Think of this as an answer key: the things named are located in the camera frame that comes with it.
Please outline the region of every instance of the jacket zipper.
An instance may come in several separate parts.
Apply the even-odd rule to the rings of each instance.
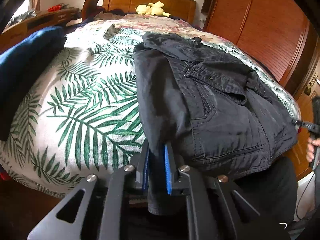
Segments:
[[[264,128],[263,128],[263,126],[262,126],[262,124],[261,124],[260,120],[258,119],[258,117],[257,117],[256,113],[255,113],[253,110],[252,110],[252,113],[254,114],[255,118],[258,120],[258,122],[259,122],[259,124],[260,124],[260,126],[261,126],[261,128],[262,128],[263,134],[264,134],[264,136],[265,136],[265,137],[266,137],[266,139],[267,139],[268,147],[269,147],[269,156],[270,156],[270,154],[271,154],[271,148],[270,148],[270,143],[269,143],[268,136],[267,136],[267,134],[266,134],[266,132],[265,132],[265,130],[264,130]]]

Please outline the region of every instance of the window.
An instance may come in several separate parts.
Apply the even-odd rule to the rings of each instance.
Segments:
[[[18,15],[20,15],[20,14],[23,14],[23,13],[25,13],[26,11],[28,11],[28,10],[29,10],[29,2],[30,2],[30,0],[25,0],[25,1],[23,2],[23,4],[20,5],[20,7],[18,8],[18,10],[16,10],[16,12],[13,14],[12,17],[16,17],[16,16],[18,16]]]
[[[40,9],[40,0],[25,0],[12,17],[23,14],[31,9],[38,11]]]

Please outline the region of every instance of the black strap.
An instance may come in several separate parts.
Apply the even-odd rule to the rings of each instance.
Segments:
[[[320,165],[318,165],[315,170],[315,209],[320,205]]]

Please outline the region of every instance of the human hand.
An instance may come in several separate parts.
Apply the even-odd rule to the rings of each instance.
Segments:
[[[308,145],[307,145],[307,161],[312,162],[313,159],[315,158],[314,151],[315,151],[315,146],[320,146],[320,138],[312,140],[311,138],[308,138]]]

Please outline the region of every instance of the bed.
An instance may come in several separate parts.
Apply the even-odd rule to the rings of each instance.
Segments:
[[[156,1],[103,0],[103,6],[130,12],[138,4]],[[194,1],[160,1],[166,11],[193,21]],[[256,70],[289,114],[300,118],[292,96],[223,38],[166,17],[128,14],[99,20],[66,35],[65,48],[20,103],[8,140],[0,141],[0,164],[14,180],[61,198],[83,177],[109,176],[141,151],[145,136],[132,54],[145,32],[198,36],[204,44],[232,54]]]

